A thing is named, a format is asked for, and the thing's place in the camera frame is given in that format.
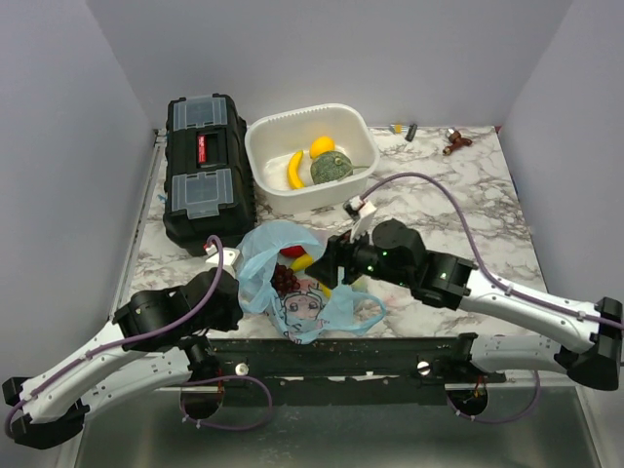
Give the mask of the green netted fake melon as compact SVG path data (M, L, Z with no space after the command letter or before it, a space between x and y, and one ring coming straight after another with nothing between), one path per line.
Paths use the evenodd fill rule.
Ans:
M310 175L315 184L342 180L354 171L352 161L342 152L327 151L313 160Z

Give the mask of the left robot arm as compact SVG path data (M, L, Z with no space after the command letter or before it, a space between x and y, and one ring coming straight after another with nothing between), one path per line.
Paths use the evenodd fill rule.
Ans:
M72 439L108 407L168 385L204 385L221 375L208 331L231 332L243 312L230 269L188 283L140 291L85 345L34 377L2 385L16 444L50 449Z

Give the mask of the red fake apple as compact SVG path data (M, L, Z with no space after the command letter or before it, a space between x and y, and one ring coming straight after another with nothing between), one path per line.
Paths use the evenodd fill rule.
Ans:
M280 254L287 258L299 258L305 255L306 251L302 246L290 246L280 249Z

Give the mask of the blue printed plastic bag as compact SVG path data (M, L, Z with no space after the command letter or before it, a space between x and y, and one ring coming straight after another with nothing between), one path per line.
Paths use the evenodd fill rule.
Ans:
M329 233L286 220L273 220L249 232L239 244L237 268L239 302L248 314L264 314L276 330L297 344L309 344L324 332L362 335L386 315L378 297L350 286L329 290L302 271L295 271L297 287L279 292L272 280L277 266L292 261L281 250L302 247L314 260L325 251Z

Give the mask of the yellow fake banana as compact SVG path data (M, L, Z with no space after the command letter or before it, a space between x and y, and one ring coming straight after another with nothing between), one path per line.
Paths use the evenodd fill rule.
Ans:
M305 187L305 183L299 176L299 167L303 160L304 152L299 150L294 153L287 165L287 182L290 189L297 190Z
M305 253L304 255L296 258L291 266L290 269L293 272L299 272L299 271L303 271L305 270L307 267L309 267L310 265L312 265L315 262L315 259L308 253Z

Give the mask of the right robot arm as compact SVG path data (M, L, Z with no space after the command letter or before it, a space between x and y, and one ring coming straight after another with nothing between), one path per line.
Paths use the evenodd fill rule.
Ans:
M420 234L397 219L358 239L348 233L329 237L322 256L305 272L330 289L368 276L408 289L425 305L488 315L528 331L477 337L471 348L452 353L448 369L459 381L482 371L526 370L561 373L596 390L619 386L620 301L577 301L494 277L471 260L426 249Z

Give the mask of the dark red fake grapes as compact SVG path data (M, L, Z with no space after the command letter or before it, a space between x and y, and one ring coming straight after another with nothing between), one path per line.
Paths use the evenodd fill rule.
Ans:
M285 296L300 289L300 283L293 270L279 263L274 267L271 286L279 296Z

